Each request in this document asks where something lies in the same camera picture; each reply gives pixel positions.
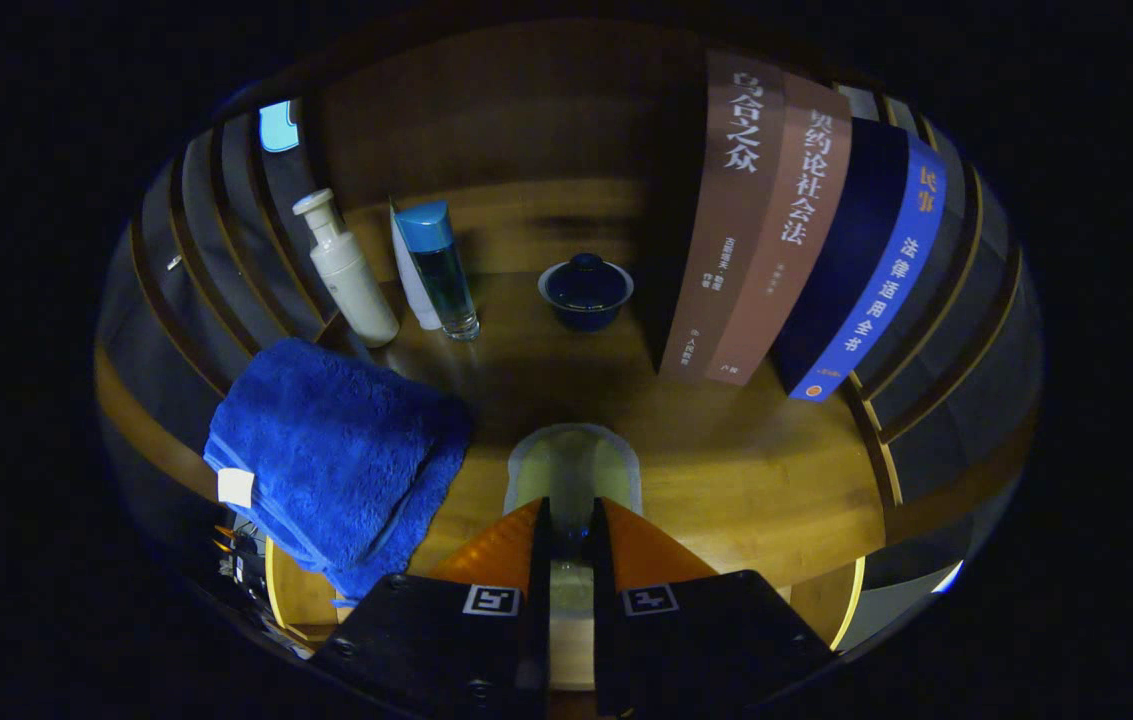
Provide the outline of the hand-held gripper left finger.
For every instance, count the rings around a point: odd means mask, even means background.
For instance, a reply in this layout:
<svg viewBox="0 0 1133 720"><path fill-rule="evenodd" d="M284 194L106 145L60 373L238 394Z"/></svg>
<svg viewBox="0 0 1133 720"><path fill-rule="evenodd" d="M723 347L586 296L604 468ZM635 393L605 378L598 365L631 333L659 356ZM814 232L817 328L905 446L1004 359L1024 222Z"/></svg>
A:
<svg viewBox="0 0 1133 720"><path fill-rule="evenodd" d="M410 719L546 719L551 674L547 498L506 515L529 554L512 585L391 574L310 657L316 674Z"/></svg>

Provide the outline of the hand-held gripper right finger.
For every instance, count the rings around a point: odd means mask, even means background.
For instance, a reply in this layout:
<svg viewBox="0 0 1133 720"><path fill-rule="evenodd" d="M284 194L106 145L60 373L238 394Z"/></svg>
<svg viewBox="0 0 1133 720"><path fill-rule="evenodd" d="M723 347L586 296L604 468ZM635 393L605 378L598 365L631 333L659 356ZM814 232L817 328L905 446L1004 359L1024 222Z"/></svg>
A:
<svg viewBox="0 0 1133 720"><path fill-rule="evenodd" d="M835 653L763 575L719 574L610 498L593 506L600 715L758 719Z"/></svg>

